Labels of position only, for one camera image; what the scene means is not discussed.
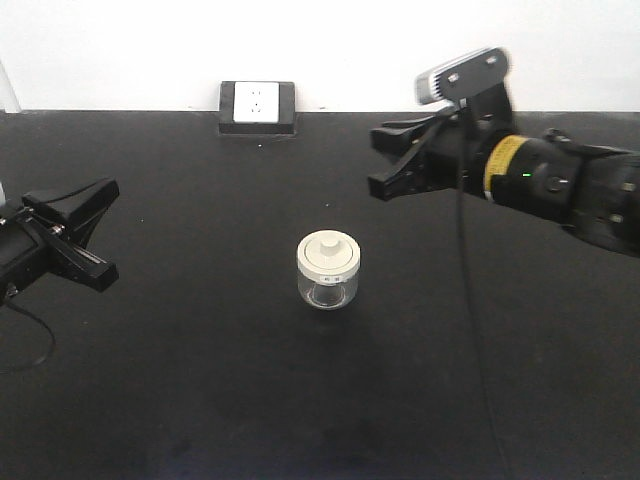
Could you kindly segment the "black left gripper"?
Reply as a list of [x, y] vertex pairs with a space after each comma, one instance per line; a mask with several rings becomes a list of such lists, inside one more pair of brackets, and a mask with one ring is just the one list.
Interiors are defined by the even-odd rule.
[[24, 205], [2, 205], [1, 303], [48, 273], [98, 292], [118, 280], [116, 265], [87, 244], [119, 194], [114, 178], [102, 178], [70, 190], [31, 191]]

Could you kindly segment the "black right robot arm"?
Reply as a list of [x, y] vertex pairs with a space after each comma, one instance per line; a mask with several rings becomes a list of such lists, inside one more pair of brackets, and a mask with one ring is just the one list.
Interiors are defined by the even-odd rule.
[[382, 201], [459, 188], [537, 218], [578, 240], [639, 254], [639, 155], [580, 144], [549, 129], [518, 132], [511, 116], [442, 109], [427, 117], [385, 122], [370, 132], [391, 167], [368, 178]]

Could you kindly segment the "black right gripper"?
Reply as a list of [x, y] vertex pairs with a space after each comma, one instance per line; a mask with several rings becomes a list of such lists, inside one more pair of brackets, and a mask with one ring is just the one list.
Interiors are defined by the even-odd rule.
[[369, 132], [371, 147], [388, 158], [403, 156], [427, 132], [420, 154], [407, 153], [390, 170], [367, 177], [369, 194], [382, 201], [401, 196], [455, 189], [458, 166], [466, 173], [464, 191], [484, 192], [484, 169], [499, 140], [515, 132], [515, 123], [487, 114], [476, 120], [468, 137], [466, 127], [451, 107], [435, 115], [386, 121]]

